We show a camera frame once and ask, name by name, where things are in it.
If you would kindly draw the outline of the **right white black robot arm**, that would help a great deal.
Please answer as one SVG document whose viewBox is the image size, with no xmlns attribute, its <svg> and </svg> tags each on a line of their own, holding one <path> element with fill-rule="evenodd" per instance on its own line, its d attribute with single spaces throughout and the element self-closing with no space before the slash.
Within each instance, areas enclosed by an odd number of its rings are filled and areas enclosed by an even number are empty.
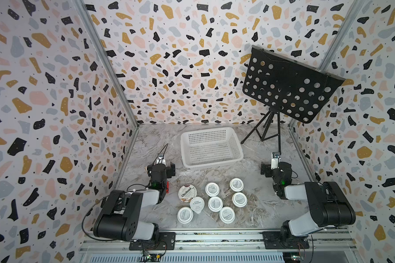
<svg viewBox="0 0 395 263">
<path fill-rule="evenodd" d="M 330 227 L 352 225 L 356 213 L 334 181 L 293 184 L 291 164 L 261 164 L 261 174 L 273 179 L 273 189 L 280 199 L 308 202 L 309 211 L 297 219 L 284 221 L 279 231 L 263 233 L 267 249 L 308 248 L 307 237 Z"/>
</svg>

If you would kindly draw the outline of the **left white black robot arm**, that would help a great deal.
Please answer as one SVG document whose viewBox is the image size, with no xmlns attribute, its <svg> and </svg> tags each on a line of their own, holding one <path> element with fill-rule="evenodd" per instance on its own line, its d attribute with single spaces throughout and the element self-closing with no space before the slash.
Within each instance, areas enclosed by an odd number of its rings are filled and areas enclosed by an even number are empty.
<svg viewBox="0 0 395 263">
<path fill-rule="evenodd" d="M 142 191 L 113 190 L 93 226 L 96 237 L 108 240 L 159 240 L 158 224 L 139 220 L 141 209 L 160 204 L 166 196 L 168 179 L 176 175 L 173 163 L 148 166 L 149 184 Z"/>
</svg>

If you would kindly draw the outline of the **Chobani yogurt cup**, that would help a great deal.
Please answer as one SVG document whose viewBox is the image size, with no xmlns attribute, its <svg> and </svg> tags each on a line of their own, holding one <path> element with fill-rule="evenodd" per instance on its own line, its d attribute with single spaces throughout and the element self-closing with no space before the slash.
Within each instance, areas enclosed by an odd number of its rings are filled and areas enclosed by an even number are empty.
<svg viewBox="0 0 395 263">
<path fill-rule="evenodd" d="M 192 184 L 183 185 L 178 191 L 178 198 L 184 203 L 189 203 L 196 196 L 197 189 Z"/>
</svg>

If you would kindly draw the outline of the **white teardrop lid yogurt cup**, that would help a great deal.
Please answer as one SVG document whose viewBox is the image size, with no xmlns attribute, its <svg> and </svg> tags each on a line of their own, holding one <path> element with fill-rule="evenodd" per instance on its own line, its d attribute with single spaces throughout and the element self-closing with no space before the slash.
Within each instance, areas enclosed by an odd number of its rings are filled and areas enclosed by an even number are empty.
<svg viewBox="0 0 395 263">
<path fill-rule="evenodd" d="M 190 201 L 190 208 L 196 214 L 200 214 L 205 208 L 205 200 L 201 197 L 194 197 Z"/>
</svg>

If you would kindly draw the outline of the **white plastic basket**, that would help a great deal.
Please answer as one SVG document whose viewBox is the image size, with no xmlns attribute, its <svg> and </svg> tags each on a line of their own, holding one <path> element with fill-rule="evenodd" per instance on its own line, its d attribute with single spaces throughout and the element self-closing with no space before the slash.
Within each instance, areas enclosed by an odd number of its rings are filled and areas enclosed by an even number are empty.
<svg viewBox="0 0 395 263">
<path fill-rule="evenodd" d="M 244 158 L 233 128 L 188 131 L 181 135 L 182 163 L 188 169 L 232 165 Z"/>
</svg>

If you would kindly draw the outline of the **black perforated music stand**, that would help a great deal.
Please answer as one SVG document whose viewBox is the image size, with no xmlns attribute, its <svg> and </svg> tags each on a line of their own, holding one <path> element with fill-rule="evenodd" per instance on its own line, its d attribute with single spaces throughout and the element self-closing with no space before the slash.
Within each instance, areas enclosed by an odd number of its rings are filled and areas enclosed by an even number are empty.
<svg viewBox="0 0 395 263">
<path fill-rule="evenodd" d="M 249 132 L 261 141 L 281 115 L 311 123 L 345 79 L 322 73 L 296 60 L 253 46 L 242 92 L 268 107 L 268 112 Z"/>
</svg>

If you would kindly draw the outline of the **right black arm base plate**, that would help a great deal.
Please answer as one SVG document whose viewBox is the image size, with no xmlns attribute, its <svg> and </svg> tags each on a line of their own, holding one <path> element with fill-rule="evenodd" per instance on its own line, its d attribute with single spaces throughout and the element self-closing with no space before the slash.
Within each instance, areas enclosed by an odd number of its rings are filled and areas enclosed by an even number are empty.
<svg viewBox="0 0 395 263">
<path fill-rule="evenodd" d="M 262 232 L 265 249 L 308 249 L 306 237 L 295 237 L 288 232 L 265 231 Z"/>
</svg>

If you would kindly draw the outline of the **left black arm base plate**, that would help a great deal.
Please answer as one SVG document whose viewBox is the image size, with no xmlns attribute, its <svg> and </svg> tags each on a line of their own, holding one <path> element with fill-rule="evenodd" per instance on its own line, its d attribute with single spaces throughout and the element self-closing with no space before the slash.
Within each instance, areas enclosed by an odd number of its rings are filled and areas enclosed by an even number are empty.
<svg viewBox="0 0 395 263">
<path fill-rule="evenodd" d="M 172 251 L 176 242 L 175 232 L 160 232 L 152 240 L 133 240 L 129 244 L 130 251 Z"/>
</svg>

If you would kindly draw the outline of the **aluminium front rail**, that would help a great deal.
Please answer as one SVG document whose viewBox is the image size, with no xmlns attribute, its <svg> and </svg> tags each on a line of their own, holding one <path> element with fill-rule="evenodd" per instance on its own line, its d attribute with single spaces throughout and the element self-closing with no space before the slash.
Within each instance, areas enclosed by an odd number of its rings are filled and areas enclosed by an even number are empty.
<svg viewBox="0 0 395 263">
<path fill-rule="evenodd" d="M 83 263 L 361 263 L 345 229 L 324 230 L 295 247 L 270 244 L 271 229 L 163 230 L 151 250 L 139 242 L 98 242 L 81 246 Z"/>
</svg>

